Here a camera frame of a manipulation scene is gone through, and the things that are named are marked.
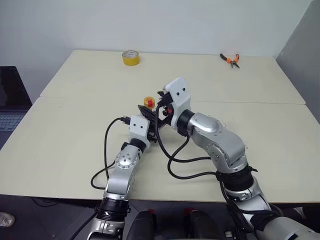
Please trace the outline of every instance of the black cable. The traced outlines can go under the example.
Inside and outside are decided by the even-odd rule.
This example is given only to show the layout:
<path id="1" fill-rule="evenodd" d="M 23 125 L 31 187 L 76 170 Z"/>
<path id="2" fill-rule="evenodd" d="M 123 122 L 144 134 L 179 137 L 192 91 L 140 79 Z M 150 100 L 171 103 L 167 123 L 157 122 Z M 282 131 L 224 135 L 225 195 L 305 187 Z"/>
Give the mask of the black cable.
<path id="1" fill-rule="evenodd" d="M 167 165 L 167 169 L 168 169 L 169 173 L 171 174 L 171 176 L 173 176 L 176 179 L 186 180 L 186 179 L 194 179 L 194 178 L 201 177 L 204 175 L 216 175 L 216 173 L 214 171 L 205 171 L 205 172 L 194 174 L 191 176 L 178 176 L 172 172 L 171 162 L 173 161 L 173 158 L 188 144 L 189 140 L 190 140 L 190 137 L 186 136 L 185 142 L 180 147 L 178 147 L 178 149 L 175 150 L 175 152 L 170 156 L 169 161 L 168 161 L 168 165 Z"/>
<path id="2" fill-rule="evenodd" d="M 115 165 L 115 161 L 113 161 L 113 163 L 111 163 L 107 168 L 111 168 L 113 165 Z M 104 190 L 106 187 L 102 187 L 102 186 L 96 186 L 94 184 L 94 179 L 102 172 L 105 171 L 105 168 L 102 168 L 100 171 L 98 171 L 95 175 L 93 175 L 93 177 L 91 178 L 91 181 L 90 181 L 90 184 L 91 184 L 91 187 L 93 187 L 94 189 L 99 189 L 99 190 Z"/>
<path id="3" fill-rule="evenodd" d="M 106 175 L 106 179 L 109 180 L 109 172 L 108 172 L 108 164 L 107 164 L 107 136 L 109 133 L 109 130 L 111 128 L 111 126 L 116 122 L 121 120 L 121 117 L 117 117 L 116 119 L 114 119 L 109 126 L 107 127 L 106 131 L 105 131 L 105 135 L 104 135 L 104 169 L 105 169 L 105 175 Z"/>
<path id="4" fill-rule="evenodd" d="M 82 229 L 84 229 L 84 227 L 96 216 L 96 212 L 94 212 L 94 214 L 92 214 L 78 229 L 77 231 L 74 232 L 74 234 L 72 235 L 72 237 L 70 237 L 70 240 L 74 240 L 76 238 L 76 236 L 81 232 Z"/>
<path id="5" fill-rule="evenodd" d="M 170 158 L 171 155 L 165 149 L 165 146 L 163 145 L 161 138 L 160 138 L 160 134 L 159 134 L 159 109 L 160 109 L 160 105 L 158 105 L 155 109 L 155 119 L 154 119 L 155 135 L 156 135 L 156 139 L 158 140 L 158 143 L 159 143 L 159 146 L 160 146 L 162 152 L 167 156 L 167 158 Z M 205 160 L 205 159 L 210 160 L 211 158 L 209 156 L 202 156 L 202 157 L 196 157 L 196 158 L 185 159 L 185 160 L 173 158 L 172 161 L 177 162 L 177 163 L 191 163 L 191 162 Z"/>
<path id="6" fill-rule="evenodd" d="M 41 205 L 40 203 L 36 202 L 36 200 L 33 198 L 33 197 L 30 197 L 31 200 L 34 202 L 35 205 L 39 206 L 39 207 L 42 207 L 42 208 L 49 208 L 49 207 L 53 207 L 55 205 L 58 205 L 59 203 L 56 202 L 56 203 L 53 203 L 53 204 L 49 204 L 49 205 Z"/>
<path id="7" fill-rule="evenodd" d="M 230 208 L 232 208 L 234 211 L 236 212 L 239 212 L 239 213 L 242 213 L 242 214 L 250 214 L 250 215 L 255 215 L 255 214 L 272 214 L 272 215 L 275 215 L 277 217 L 281 217 L 281 214 L 276 212 L 276 211 L 272 211 L 272 210 L 243 210 L 243 209 L 240 209 L 238 208 L 238 206 L 233 202 L 231 201 L 226 192 L 225 192 L 225 189 L 224 189 L 224 185 L 222 183 L 222 181 L 220 181 L 220 189 L 221 189 L 221 192 L 222 192 L 222 195 L 226 201 L 226 203 L 228 204 L 228 206 Z"/>

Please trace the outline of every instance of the pliers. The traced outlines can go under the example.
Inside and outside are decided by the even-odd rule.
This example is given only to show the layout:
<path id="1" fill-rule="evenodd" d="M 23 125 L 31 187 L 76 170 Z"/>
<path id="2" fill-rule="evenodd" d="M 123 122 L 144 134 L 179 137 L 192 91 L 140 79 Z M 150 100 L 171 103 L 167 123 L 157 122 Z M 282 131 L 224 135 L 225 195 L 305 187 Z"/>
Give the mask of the pliers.
<path id="1" fill-rule="evenodd" d="M 234 65 L 239 69 L 239 65 L 237 64 L 238 60 L 239 60 L 239 54 L 237 53 L 235 55 L 235 59 L 232 61 L 230 58 L 226 58 L 222 53 L 220 53 L 220 57 L 225 60 L 228 64 L 231 64 L 231 67 L 233 68 Z"/>

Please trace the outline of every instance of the floor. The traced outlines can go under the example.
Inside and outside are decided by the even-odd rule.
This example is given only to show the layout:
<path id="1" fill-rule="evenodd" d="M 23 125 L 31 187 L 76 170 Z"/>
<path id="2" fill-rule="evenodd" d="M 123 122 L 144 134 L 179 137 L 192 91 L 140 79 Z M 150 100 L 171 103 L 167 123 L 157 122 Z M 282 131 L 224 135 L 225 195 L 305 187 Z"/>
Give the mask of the floor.
<path id="1" fill-rule="evenodd" d="M 41 205 L 48 205 L 35 199 Z M 138 212 L 153 209 L 157 216 L 157 240 L 183 238 L 182 227 L 185 209 L 197 209 L 208 213 L 219 225 L 219 230 L 231 227 L 233 222 L 223 203 L 139 201 L 130 202 L 131 212 L 126 217 L 123 239 Z M 16 217 L 12 227 L 0 228 L 0 240 L 68 240 L 78 227 L 92 214 L 92 208 L 59 203 L 50 207 L 36 205 L 30 197 L 0 195 L 0 212 L 9 212 Z M 76 237 L 87 239 L 90 224 Z"/>

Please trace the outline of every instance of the yellow tape roll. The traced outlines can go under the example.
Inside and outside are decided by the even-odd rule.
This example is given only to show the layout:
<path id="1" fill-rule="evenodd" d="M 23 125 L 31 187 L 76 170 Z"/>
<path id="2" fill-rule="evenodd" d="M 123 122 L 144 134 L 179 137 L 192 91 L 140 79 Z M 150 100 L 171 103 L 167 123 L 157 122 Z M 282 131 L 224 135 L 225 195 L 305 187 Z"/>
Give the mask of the yellow tape roll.
<path id="1" fill-rule="evenodd" d="M 122 53 L 123 63 L 127 66 L 134 66 L 140 63 L 139 53 L 137 51 L 125 51 Z"/>

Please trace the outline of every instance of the table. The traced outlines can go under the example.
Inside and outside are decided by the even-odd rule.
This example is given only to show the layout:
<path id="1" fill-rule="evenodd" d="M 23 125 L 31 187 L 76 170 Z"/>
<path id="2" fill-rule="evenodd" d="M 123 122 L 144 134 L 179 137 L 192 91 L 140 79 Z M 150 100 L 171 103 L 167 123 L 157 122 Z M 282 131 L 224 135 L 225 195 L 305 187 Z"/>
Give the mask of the table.
<path id="1" fill-rule="evenodd" d="M 184 77 L 193 101 L 305 104 L 272 57 L 240 56 L 240 69 L 218 55 L 141 53 L 140 58 L 140 64 L 126 66 L 121 52 L 75 50 L 41 97 L 109 95 L 141 103 L 145 96 L 158 99 L 165 84 Z"/>
<path id="2" fill-rule="evenodd" d="M 1 194 L 70 199 L 101 199 L 90 179 L 104 167 L 104 132 L 115 117 L 133 115 L 136 102 L 119 107 L 108 95 L 40 97 L 0 151 Z M 198 102 L 194 112 L 221 120 L 246 144 L 253 173 L 270 202 L 319 202 L 320 127 L 303 104 Z M 184 140 L 171 128 L 161 130 L 173 152 Z M 124 141 L 128 127 L 116 124 L 108 136 L 108 162 Z M 205 156 L 190 143 L 181 158 Z M 167 161 L 157 144 L 143 155 L 136 172 L 132 199 L 222 202 L 213 176 L 178 180 L 167 171 Z M 210 160 L 173 163 L 180 175 L 215 170 Z M 103 185 L 105 176 L 97 178 Z"/>

